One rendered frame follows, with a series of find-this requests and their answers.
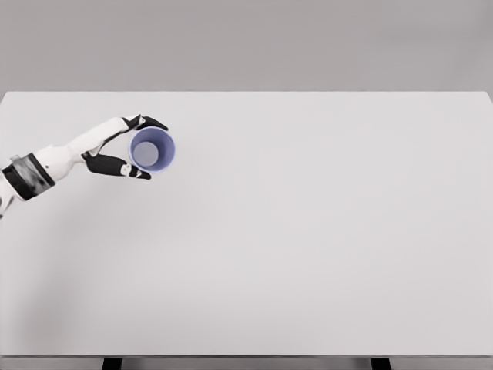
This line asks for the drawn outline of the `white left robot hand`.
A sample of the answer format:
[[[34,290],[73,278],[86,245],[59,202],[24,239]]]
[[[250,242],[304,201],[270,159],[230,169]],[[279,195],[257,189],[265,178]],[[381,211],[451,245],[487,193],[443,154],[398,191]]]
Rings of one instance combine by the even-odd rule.
[[[67,147],[81,158],[88,170],[113,177],[131,177],[143,180],[152,178],[150,173],[140,170],[137,166],[124,159],[103,155],[101,149],[110,141],[132,130],[140,131],[149,127],[156,127],[168,131],[169,128],[150,116],[127,116],[112,118],[89,131],[77,136]]]

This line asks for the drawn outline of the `lavender blue cup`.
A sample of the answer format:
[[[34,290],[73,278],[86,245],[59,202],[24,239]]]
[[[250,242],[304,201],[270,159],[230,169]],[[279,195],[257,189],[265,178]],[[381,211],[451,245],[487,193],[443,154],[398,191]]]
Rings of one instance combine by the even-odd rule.
[[[157,127],[137,131],[129,141],[129,158],[138,169],[159,173],[173,161],[176,152],[173,138]]]

